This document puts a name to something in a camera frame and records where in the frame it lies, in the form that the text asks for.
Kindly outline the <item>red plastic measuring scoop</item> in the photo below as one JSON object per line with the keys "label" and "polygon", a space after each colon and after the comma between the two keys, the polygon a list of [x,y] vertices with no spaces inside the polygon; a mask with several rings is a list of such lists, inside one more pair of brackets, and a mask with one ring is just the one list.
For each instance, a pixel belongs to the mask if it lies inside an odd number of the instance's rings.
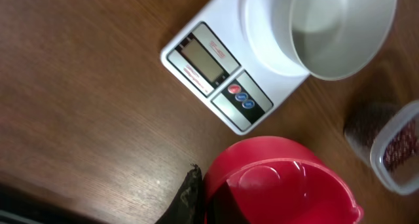
{"label": "red plastic measuring scoop", "polygon": [[204,176],[206,223],[360,223],[349,186],[305,146],[276,136],[239,141]]}

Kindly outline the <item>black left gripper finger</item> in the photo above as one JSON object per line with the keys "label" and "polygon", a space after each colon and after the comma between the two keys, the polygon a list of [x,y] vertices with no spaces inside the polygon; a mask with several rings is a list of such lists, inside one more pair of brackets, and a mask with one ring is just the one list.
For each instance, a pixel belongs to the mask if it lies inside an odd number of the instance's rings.
{"label": "black left gripper finger", "polygon": [[202,171],[197,164],[178,189],[168,209],[156,224],[204,224],[205,201]]}

